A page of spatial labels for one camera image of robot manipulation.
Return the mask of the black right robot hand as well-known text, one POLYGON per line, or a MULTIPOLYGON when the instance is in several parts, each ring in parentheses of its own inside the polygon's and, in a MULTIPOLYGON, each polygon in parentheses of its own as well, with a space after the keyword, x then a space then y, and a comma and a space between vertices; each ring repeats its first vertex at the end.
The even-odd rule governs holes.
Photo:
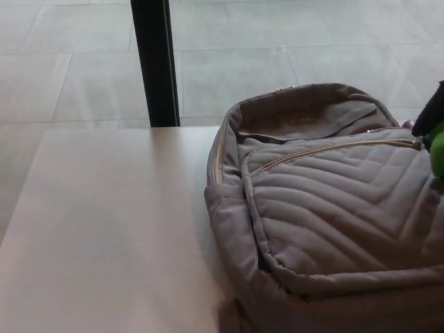
POLYGON ((426 103, 412 128, 412 135, 423 137, 428 135, 443 120, 443 81, 439 82, 438 88, 426 103))

